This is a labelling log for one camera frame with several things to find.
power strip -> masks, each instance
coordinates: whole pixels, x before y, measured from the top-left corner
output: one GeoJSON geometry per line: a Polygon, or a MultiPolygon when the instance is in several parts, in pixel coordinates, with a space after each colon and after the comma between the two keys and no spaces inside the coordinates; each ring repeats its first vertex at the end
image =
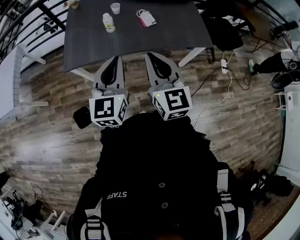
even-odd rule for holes
{"type": "Polygon", "coordinates": [[[221,70],[222,73],[226,74],[228,71],[225,69],[227,67],[227,62],[225,59],[221,59],[221,70]]]}

white pill bottle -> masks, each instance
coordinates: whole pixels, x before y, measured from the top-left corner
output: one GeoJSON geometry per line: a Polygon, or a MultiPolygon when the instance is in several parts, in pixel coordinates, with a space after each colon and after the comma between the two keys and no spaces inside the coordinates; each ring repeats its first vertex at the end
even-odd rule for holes
{"type": "Polygon", "coordinates": [[[102,21],[103,21],[105,29],[108,33],[113,33],[116,30],[116,27],[114,26],[114,23],[113,23],[113,18],[112,18],[112,16],[109,15],[109,13],[103,14],[102,21]]]}

dark gray table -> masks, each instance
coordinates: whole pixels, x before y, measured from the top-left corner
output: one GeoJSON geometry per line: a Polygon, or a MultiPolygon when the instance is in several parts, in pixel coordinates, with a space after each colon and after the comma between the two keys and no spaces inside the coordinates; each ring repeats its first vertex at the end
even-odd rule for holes
{"type": "Polygon", "coordinates": [[[64,71],[124,55],[158,49],[212,47],[203,20],[192,0],[165,3],[155,0],[81,0],[68,11],[64,46],[64,71]],[[113,14],[110,5],[121,4],[113,14]],[[157,24],[143,27],[136,12],[151,12],[157,24]],[[109,13],[116,31],[107,33],[102,14],[109,13]]]}

shoe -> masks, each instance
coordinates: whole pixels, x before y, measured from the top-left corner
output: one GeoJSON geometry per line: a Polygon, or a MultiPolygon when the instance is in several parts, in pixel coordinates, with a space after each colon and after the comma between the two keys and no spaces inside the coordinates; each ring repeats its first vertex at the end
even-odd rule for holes
{"type": "Polygon", "coordinates": [[[250,59],[249,60],[249,70],[250,70],[250,73],[254,73],[253,66],[254,66],[254,62],[253,62],[252,59],[250,59]]]}

person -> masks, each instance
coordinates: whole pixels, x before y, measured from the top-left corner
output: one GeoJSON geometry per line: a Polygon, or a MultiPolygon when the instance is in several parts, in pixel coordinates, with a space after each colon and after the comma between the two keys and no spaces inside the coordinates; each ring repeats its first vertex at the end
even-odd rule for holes
{"type": "Polygon", "coordinates": [[[216,206],[222,201],[218,170],[225,168],[228,186],[236,189],[231,191],[234,205],[242,206],[245,213],[241,225],[233,217],[237,212],[230,213],[234,221],[227,226],[237,223],[238,227],[228,234],[236,239],[250,222],[252,200],[190,122],[189,117],[164,121],[153,111],[103,129],[96,174],[82,188],[67,222],[67,236],[73,240],[223,239],[216,206]]]}
{"type": "Polygon", "coordinates": [[[286,34],[283,34],[285,41],[290,49],[285,49],[267,58],[261,64],[254,63],[249,60],[249,70],[251,75],[261,73],[278,73],[287,72],[289,70],[300,69],[300,60],[298,58],[299,42],[292,42],[286,34]]]}

